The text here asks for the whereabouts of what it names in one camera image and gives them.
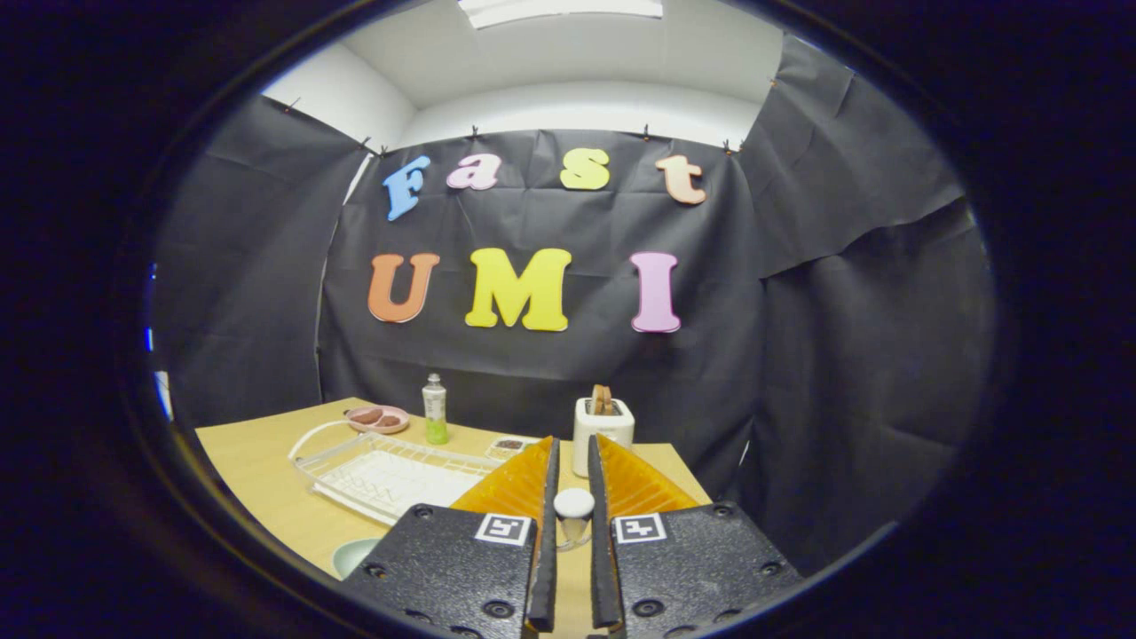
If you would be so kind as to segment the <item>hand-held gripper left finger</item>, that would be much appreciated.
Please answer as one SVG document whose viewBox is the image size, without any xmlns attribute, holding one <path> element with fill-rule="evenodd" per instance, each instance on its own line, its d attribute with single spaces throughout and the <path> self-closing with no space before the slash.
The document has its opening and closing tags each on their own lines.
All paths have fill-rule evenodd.
<svg viewBox="0 0 1136 639">
<path fill-rule="evenodd" d="M 546 437 L 451 507 L 417 504 L 341 583 L 359 603 L 438 634 L 556 626 L 560 440 Z"/>
</svg>

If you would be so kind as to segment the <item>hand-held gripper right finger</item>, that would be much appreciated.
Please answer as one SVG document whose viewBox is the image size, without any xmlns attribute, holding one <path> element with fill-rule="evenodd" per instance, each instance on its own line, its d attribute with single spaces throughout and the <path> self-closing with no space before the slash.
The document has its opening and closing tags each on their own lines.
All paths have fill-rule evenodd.
<svg viewBox="0 0 1136 639">
<path fill-rule="evenodd" d="M 730 501 L 698 504 L 637 454 L 588 440 L 593 624 L 612 636 L 693 636 L 797 586 L 797 570 Z"/>
</svg>

